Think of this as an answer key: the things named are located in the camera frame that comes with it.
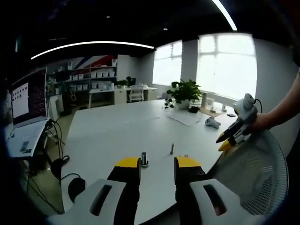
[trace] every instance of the floor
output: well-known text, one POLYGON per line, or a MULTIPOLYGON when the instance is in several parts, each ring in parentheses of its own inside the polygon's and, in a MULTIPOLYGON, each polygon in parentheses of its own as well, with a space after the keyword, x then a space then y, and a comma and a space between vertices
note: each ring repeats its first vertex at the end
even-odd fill
MULTIPOLYGON (((107 105, 107 103, 93 102, 91 107, 99 107, 102 105, 107 105)), ((78 109, 79 106, 73 110, 71 115, 60 117, 57 121, 62 130, 63 142, 65 142, 67 138, 73 116, 78 109)), ((51 160, 59 158, 58 146, 54 140, 48 139, 46 144, 46 151, 50 156, 51 160)), ((57 214, 57 211, 64 212, 60 184, 59 181, 52 175, 49 165, 46 165, 46 169, 38 172, 36 176, 28 178, 27 194, 35 203, 35 205, 46 215, 50 216, 57 214), (38 196, 36 192, 40 193, 39 190, 42 192, 44 197, 53 206, 54 209, 51 206, 49 206, 45 201, 43 201, 40 196, 38 196)), ((150 224, 179 225, 179 215, 176 210, 170 210, 165 214, 165 216, 160 217, 159 221, 156 220, 151 222, 150 224)))

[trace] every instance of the window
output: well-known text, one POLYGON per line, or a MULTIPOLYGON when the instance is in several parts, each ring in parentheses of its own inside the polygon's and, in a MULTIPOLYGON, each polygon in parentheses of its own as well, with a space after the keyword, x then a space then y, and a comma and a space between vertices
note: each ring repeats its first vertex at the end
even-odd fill
POLYGON ((180 81, 181 76, 182 41, 177 41, 159 47, 155 51, 153 84, 170 86, 174 81, 180 81))
POLYGON ((257 64, 249 34, 214 34, 199 37, 196 82, 201 90, 231 99, 255 98, 257 64))

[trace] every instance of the ceiling light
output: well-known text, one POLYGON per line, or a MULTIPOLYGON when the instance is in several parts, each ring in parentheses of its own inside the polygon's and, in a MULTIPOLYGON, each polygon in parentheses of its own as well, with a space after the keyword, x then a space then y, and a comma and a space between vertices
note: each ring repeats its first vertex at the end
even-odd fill
POLYGON ((61 48, 67 48, 67 47, 71 47, 71 46, 76 46, 76 45, 87 45, 87 44, 120 44, 120 45, 133 45, 133 46, 138 46, 138 47, 144 47, 144 48, 151 48, 153 49, 153 46, 149 46, 149 45, 142 45, 142 44, 136 44, 136 43, 130 43, 130 42, 121 42, 121 41, 88 41, 88 42, 79 42, 79 43, 74 43, 74 44, 69 44, 69 45, 63 45, 63 46, 59 46, 53 49, 49 49, 47 51, 44 51, 40 54, 37 54, 35 56, 33 56, 31 59, 34 59, 38 56, 44 55, 46 53, 61 49, 61 48))
POLYGON ((222 5, 222 3, 219 0, 212 0, 213 3, 219 8, 219 10, 221 11, 221 13, 223 14, 223 16, 226 18, 226 20, 228 21, 229 25, 231 26, 232 30, 238 30, 232 20, 232 18, 230 17, 229 13, 227 12, 227 10, 225 9, 225 7, 222 5))

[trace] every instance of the monitor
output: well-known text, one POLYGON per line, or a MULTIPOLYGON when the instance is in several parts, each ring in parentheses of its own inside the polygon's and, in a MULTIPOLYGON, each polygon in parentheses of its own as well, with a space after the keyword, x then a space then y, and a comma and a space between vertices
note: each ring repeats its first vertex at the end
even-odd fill
POLYGON ((11 90, 14 127, 45 120, 46 69, 29 74, 13 83, 11 90))

